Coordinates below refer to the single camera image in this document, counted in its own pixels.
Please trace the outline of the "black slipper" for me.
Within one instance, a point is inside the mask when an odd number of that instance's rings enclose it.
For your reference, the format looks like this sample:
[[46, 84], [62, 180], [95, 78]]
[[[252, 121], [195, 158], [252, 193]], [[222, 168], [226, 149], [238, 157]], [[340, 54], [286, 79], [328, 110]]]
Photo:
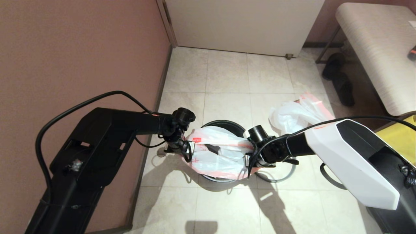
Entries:
[[345, 61], [345, 55], [341, 52], [330, 55], [321, 73], [322, 78], [332, 80], [340, 73]]
[[353, 97], [353, 85], [348, 76], [343, 72], [338, 72], [332, 78], [332, 84], [342, 105], [352, 107], [355, 105]]

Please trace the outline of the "beige door frame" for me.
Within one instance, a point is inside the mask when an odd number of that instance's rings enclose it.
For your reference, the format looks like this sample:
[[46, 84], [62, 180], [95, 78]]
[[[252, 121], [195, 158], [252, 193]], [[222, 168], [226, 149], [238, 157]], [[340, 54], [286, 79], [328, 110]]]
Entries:
[[167, 3], [165, 0], [156, 0], [156, 2], [159, 8], [159, 12], [160, 12], [169, 42], [171, 43], [171, 46], [173, 48], [176, 48], [178, 46], [178, 43], [175, 37], [175, 33], [174, 33], [171, 17], [168, 11]]

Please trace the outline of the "used white red-print trash bag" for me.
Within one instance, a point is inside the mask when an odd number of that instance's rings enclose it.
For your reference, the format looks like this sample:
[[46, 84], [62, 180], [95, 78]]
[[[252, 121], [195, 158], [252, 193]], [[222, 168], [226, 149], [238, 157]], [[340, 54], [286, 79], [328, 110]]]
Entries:
[[291, 134], [308, 126], [333, 120], [334, 116], [323, 102], [310, 93], [301, 94], [296, 101], [284, 102], [271, 108], [268, 121], [280, 135]]

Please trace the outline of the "beige wood-grain bench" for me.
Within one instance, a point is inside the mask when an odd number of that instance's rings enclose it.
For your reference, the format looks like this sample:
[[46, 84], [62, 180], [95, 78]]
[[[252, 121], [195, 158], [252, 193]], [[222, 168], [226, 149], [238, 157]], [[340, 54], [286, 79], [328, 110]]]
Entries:
[[336, 19], [373, 84], [386, 111], [416, 111], [416, 15], [405, 6], [343, 3]]

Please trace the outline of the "grey metal bench leg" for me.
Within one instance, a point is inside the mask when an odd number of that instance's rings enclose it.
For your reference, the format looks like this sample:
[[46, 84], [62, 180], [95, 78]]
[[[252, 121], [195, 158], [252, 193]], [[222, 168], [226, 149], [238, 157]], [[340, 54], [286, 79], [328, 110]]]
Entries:
[[325, 53], [327, 52], [328, 48], [332, 44], [332, 42], [335, 39], [335, 37], [337, 36], [337, 34], [339, 33], [340, 29], [341, 29], [340, 25], [337, 25], [336, 29], [331, 34], [331, 37], [329, 38], [328, 42], [326, 43], [326, 45], [324, 46], [323, 50], [321, 51], [321, 53], [319, 54], [318, 58], [316, 59], [315, 64], [323, 64], [323, 63], [326, 63], [326, 61], [325, 60], [322, 60], [322, 58], [325, 55]]

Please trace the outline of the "white door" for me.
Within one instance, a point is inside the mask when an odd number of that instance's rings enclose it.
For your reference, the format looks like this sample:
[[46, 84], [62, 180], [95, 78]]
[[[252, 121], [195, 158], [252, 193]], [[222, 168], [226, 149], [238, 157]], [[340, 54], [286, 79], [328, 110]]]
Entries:
[[165, 0], [178, 46], [298, 57], [325, 0]]

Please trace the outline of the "new white red-print plastic bag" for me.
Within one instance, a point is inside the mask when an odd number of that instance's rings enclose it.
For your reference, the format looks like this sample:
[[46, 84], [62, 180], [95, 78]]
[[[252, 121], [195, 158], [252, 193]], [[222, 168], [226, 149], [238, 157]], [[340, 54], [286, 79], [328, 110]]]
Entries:
[[220, 179], [242, 180], [260, 170], [252, 168], [248, 172], [245, 154], [252, 153], [254, 148], [242, 135], [245, 129], [238, 127], [236, 132], [220, 126], [195, 128], [186, 137], [195, 142], [192, 160], [186, 162], [191, 169], [200, 175]]

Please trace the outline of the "yellow fabric bag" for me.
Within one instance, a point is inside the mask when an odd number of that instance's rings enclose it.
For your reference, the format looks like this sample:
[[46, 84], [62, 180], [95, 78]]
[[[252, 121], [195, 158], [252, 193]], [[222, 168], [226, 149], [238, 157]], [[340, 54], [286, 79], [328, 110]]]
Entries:
[[386, 120], [374, 120], [373, 129], [394, 150], [416, 166], [416, 131]]

